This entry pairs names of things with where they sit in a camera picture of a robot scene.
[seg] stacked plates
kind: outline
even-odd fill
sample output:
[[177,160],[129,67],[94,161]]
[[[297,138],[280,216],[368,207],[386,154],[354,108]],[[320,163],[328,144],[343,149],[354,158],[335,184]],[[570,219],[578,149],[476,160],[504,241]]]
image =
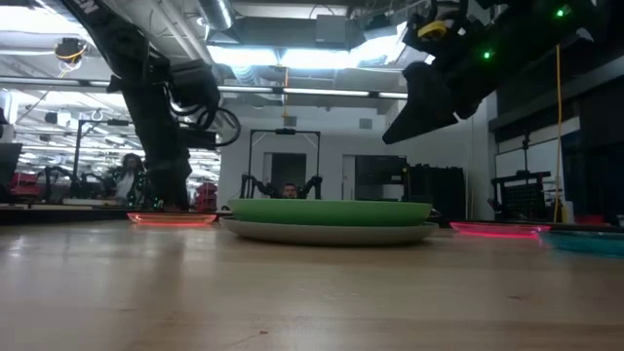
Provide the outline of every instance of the stacked plates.
[[236,199],[221,224],[249,239],[303,245],[412,244],[433,234],[429,204],[370,201]]

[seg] white wall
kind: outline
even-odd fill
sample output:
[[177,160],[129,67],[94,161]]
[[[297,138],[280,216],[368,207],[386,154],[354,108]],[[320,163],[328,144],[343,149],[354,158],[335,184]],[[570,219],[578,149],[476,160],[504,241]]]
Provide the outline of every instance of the white wall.
[[[231,197],[237,197],[241,186],[241,175],[247,172],[250,129],[283,128],[282,108],[264,107],[253,110],[246,106],[228,107],[242,121],[244,130],[234,144],[221,149],[221,170],[218,184],[219,207]],[[339,200],[342,197],[342,158],[344,155],[383,155],[385,144],[381,140],[384,116],[376,110],[366,108],[289,108],[297,116],[297,129],[320,131],[321,162],[320,173],[324,177],[322,195],[324,199]],[[360,118],[372,118],[373,129],[359,130]],[[254,140],[261,133],[254,135]],[[252,174],[262,177],[263,155],[266,152],[290,152],[306,154],[306,177],[316,172],[316,148],[304,136],[275,136],[267,134],[253,147]]]
[[[393,106],[386,118],[388,126],[404,105],[403,101],[399,101]],[[468,120],[388,145],[386,152],[408,156],[411,165],[463,168],[467,179],[469,217],[493,219],[493,211],[487,200],[493,197],[493,187],[489,181],[494,176],[495,142],[493,134],[488,130],[488,120],[495,116],[496,96],[492,94]]]

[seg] teal plate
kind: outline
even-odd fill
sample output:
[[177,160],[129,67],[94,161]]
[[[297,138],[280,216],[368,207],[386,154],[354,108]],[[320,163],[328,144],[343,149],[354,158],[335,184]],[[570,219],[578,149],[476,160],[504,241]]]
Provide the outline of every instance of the teal plate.
[[237,219],[260,223],[331,226],[415,226],[431,213],[430,204],[375,201],[232,199]]
[[542,243],[554,249],[624,257],[624,234],[551,230],[539,233]]

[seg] robotic arm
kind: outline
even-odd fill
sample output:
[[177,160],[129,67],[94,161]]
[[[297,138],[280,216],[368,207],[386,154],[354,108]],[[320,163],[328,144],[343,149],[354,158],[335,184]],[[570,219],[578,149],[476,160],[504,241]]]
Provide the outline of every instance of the robotic arm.
[[408,102],[383,136],[386,143],[455,124],[454,114],[469,118],[483,98],[566,36],[581,27],[596,32],[592,0],[474,1],[507,9],[483,25],[466,16],[468,0],[430,0],[428,14],[408,22],[404,42],[435,59],[404,70]]
[[256,188],[260,194],[266,195],[271,199],[279,199],[282,197],[280,190],[273,186],[273,184],[264,184],[253,175],[242,175],[239,197],[241,199],[252,199]]
[[321,200],[321,184],[323,183],[323,177],[320,175],[312,175],[303,187],[297,188],[297,199],[307,199],[310,190],[314,188],[314,199]]
[[[211,67],[201,60],[171,65],[150,46],[140,28],[115,14],[102,0],[60,2],[89,32],[113,71],[107,91],[121,91],[124,96],[158,195],[165,203],[187,210],[186,178],[191,173],[187,147],[214,149],[223,145],[203,141],[215,139],[205,130],[220,110]],[[173,108],[172,100],[182,110]],[[225,112],[238,125],[235,116]],[[199,117],[191,128],[181,128],[175,115]]]

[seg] ceiling pipe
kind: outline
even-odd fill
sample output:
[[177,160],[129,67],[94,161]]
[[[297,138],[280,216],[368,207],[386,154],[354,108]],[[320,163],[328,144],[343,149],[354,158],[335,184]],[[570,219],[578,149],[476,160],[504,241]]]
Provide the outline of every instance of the ceiling pipe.
[[184,35],[186,35],[186,38],[191,43],[191,45],[193,46],[197,54],[199,54],[200,58],[202,58],[202,60],[205,61],[206,63],[212,64],[213,58],[211,57],[211,54],[208,52],[208,48],[206,47],[206,44],[204,44],[203,40],[200,44],[200,41],[197,39],[197,33],[194,32],[193,29],[191,29],[191,27],[188,26],[188,23],[186,23],[186,20],[182,17],[182,15],[176,9],[176,7],[172,5],[172,2],[170,0],[161,0],[161,4],[163,5],[167,14],[171,16],[171,19],[175,22],[175,24],[177,24],[179,28],[182,30],[182,32],[184,32]]
[[197,4],[211,30],[222,31],[234,24],[236,16],[229,0],[197,0]]
[[9,56],[45,56],[54,55],[54,51],[45,49],[17,49],[17,48],[0,48],[0,55]]
[[198,59],[199,55],[197,54],[197,52],[195,52],[193,50],[193,48],[191,48],[188,45],[188,42],[186,40],[184,40],[184,38],[182,37],[182,34],[179,32],[179,30],[177,30],[176,26],[169,19],[167,14],[165,14],[165,10],[163,10],[163,8],[160,7],[160,5],[158,4],[157,0],[148,0],[148,2],[151,5],[151,7],[154,10],[154,12],[156,13],[156,15],[160,16],[163,19],[163,21],[165,22],[165,25],[167,26],[167,29],[169,29],[169,31],[172,33],[172,35],[174,36],[175,40],[182,47],[184,52],[191,59]]

